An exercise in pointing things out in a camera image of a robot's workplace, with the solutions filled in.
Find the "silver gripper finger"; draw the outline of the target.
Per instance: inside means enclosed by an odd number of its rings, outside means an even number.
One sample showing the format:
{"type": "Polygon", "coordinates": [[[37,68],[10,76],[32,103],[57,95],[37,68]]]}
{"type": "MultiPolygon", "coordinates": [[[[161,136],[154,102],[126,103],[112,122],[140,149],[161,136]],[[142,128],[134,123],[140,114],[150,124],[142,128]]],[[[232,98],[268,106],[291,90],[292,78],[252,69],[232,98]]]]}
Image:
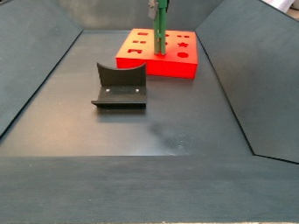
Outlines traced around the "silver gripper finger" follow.
{"type": "Polygon", "coordinates": [[[148,0],[148,17],[154,20],[157,12],[157,1],[148,0]]]}

